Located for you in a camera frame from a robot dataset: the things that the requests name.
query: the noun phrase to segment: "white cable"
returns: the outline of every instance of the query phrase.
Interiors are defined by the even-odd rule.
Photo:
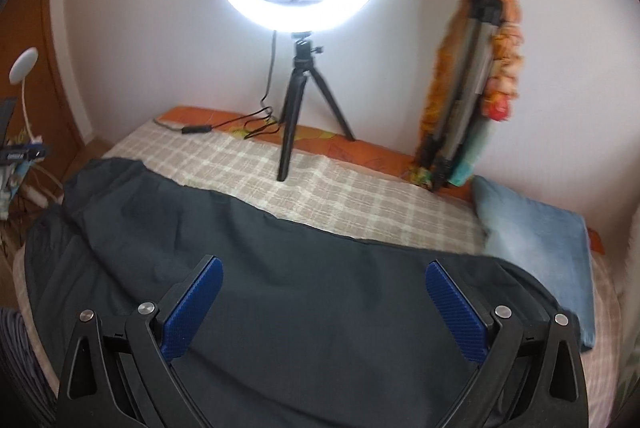
[[[44,209],[49,206],[49,200],[40,191],[27,183],[22,183],[20,185],[20,192],[24,195],[25,199],[31,201],[38,208]]]
[[[33,176],[33,179],[36,180],[36,185],[38,186],[38,188],[40,189],[41,192],[43,192],[44,194],[48,195],[53,201],[55,201],[56,199],[58,199],[55,195],[53,195],[52,192],[50,192],[50,190],[48,190],[46,188],[46,186],[44,186],[41,182],[40,182],[40,178],[38,177],[38,174],[33,171],[30,172],[30,174]]]
[[[37,171],[42,172],[44,175],[46,175],[50,180],[52,180],[52,181],[56,184],[56,186],[57,186],[58,188],[60,188],[60,190],[64,190],[64,189],[65,189],[65,188],[62,186],[62,183],[58,180],[58,178],[57,178],[55,175],[53,175],[53,174],[52,174],[49,170],[47,170],[46,168],[43,168],[43,167],[41,167],[40,165],[35,164],[35,163],[31,165],[31,168],[34,168],[34,169],[36,169]]]
[[[33,132],[31,132],[31,126],[29,124],[29,116],[27,116],[27,104],[24,102],[24,85],[26,83],[26,78],[22,79],[22,115],[24,116],[24,123],[27,126],[27,134],[29,134],[29,139],[31,143],[36,143],[35,137],[33,137]]]

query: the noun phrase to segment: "blue pillow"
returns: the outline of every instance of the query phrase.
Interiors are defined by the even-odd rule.
[[[589,234],[584,219],[476,176],[478,218],[487,234],[484,252],[537,278],[580,321],[583,350],[596,341]]]

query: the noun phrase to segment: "plaid bedsheet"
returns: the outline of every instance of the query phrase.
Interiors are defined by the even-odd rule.
[[[462,201],[299,152],[292,156],[289,178],[278,183],[279,156],[280,149],[267,143],[219,132],[181,135],[147,123],[106,157],[139,159],[180,184],[233,195],[276,217],[332,233],[454,253],[482,252],[484,232],[471,206]],[[606,258],[594,254],[593,261],[596,345],[582,362],[590,426],[604,428],[616,390],[620,307]],[[21,274],[16,287],[25,289],[21,257],[16,264],[15,273]],[[26,290],[22,295],[20,308],[30,319]],[[32,343],[39,345],[37,333],[31,332]]]

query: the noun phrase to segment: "bed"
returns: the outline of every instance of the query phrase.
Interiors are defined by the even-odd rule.
[[[235,115],[177,107],[167,123],[222,123]],[[148,122],[117,144],[107,157],[141,160],[181,185],[220,191],[276,217],[360,239],[482,253],[484,232],[468,188],[435,196],[400,179],[411,159],[374,145],[300,127],[289,179],[275,181],[280,150],[277,135],[242,141],[242,122],[206,135],[181,135]],[[609,263],[591,232],[596,345],[583,355],[590,426],[610,417],[620,350],[620,307]],[[47,382],[57,394],[58,377],[39,341],[24,276],[24,250],[15,257],[14,283],[31,346]]]

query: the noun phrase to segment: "wooden door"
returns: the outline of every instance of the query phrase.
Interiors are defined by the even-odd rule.
[[[37,47],[40,56],[26,81],[26,106],[33,134],[42,135],[50,154],[42,166],[62,179],[84,146],[60,82],[49,20],[49,0],[8,0],[0,13],[0,98],[18,98],[7,137],[24,128],[20,85],[9,83],[9,71],[20,53]]]

